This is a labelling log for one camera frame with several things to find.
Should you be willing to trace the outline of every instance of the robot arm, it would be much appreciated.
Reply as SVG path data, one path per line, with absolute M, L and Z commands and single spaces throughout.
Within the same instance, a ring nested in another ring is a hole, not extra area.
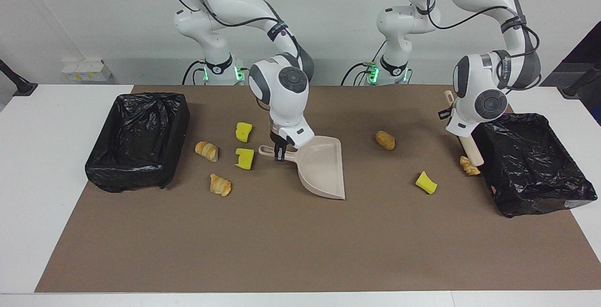
M 378 17 L 378 29 L 386 36 L 386 49 L 378 61 L 380 84 L 395 83 L 407 66 L 412 50 L 406 35 L 428 33 L 440 28 L 435 0 L 409 0 L 408 7 L 385 9 Z M 467 55 L 455 68 L 453 82 L 459 98 L 453 104 L 447 130 L 468 137 L 479 123 L 500 117 L 507 98 L 500 90 L 519 90 L 537 84 L 540 61 L 530 39 L 519 0 L 453 0 L 470 12 L 483 12 L 496 19 L 507 46 L 484 55 Z
M 249 25 L 267 33 L 282 52 L 253 64 L 249 84 L 258 100 L 270 106 L 271 139 L 277 161 L 284 160 L 288 144 L 300 148 L 315 134 L 305 121 L 313 59 L 303 50 L 288 25 L 263 0 L 189 0 L 198 10 L 176 14 L 180 33 L 202 47 L 212 74 L 230 71 L 232 56 L 225 39 L 215 33 L 224 27 Z

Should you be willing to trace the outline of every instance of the beige dustpan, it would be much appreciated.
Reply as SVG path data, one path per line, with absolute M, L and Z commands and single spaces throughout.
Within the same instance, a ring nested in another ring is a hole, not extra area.
M 261 155 L 274 156 L 273 148 L 262 145 Z M 330 199 L 345 200 L 340 140 L 315 136 L 297 152 L 286 152 L 285 159 L 296 163 L 300 182 L 311 193 Z

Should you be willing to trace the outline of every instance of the brown table mat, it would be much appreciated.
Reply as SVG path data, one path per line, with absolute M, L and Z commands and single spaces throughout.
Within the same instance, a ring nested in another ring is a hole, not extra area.
M 346 201 L 312 195 L 292 163 L 236 148 L 270 145 L 247 87 L 137 86 L 186 95 L 191 122 L 165 190 L 88 184 L 36 292 L 381 292 L 601 289 L 601 266 L 569 211 L 502 217 L 483 178 L 459 166 L 437 112 L 448 86 L 312 87 L 306 117 L 343 144 Z M 255 128 L 236 140 L 238 121 Z M 373 135 L 385 130 L 397 149 Z M 213 164 L 194 145 L 220 146 Z M 414 185 L 420 172 L 439 184 Z M 209 174 L 233 183 L 208 191 Z

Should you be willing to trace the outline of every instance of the bin lined with black bag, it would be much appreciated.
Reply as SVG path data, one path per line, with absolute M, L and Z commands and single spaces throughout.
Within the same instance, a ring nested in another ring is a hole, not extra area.
M 543 215 L 597 200 L 545 117 L 505 114 L 472 135 L 485 160 L 480 170 L 505 217 Z
M 189 120 L 180 93 L 118 96 L 86 162 L 88 179 L 112 193 L 164 189 L 175 174 Z

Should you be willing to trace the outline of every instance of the yellow sponge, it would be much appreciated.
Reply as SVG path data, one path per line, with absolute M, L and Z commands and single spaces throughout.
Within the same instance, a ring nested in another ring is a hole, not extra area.
M 248 142 L 248 136 L 251 134 L 253 126 L 248 123 L 238 123 L 236 125 L 236 138 L 243 143 Z
M 251 149 L 236 149 L 236 155 L 239 155 L 238 166 L 243 170 L 250 170 L 253 166 L 253 158 L 255 156 L 255 150 Z
M 436 187 L 438 187 L 436 183 L 434 183 L 430 180 L 430 178 L 428 178 L 428 175 L 425 174 L 425 172 L 421 172 L 421 175 L 417 179 L 415 185 L 421 187 L 421 189 L 426 191 L 428 194 L 434 194 L 434 191 L 436 191 Z

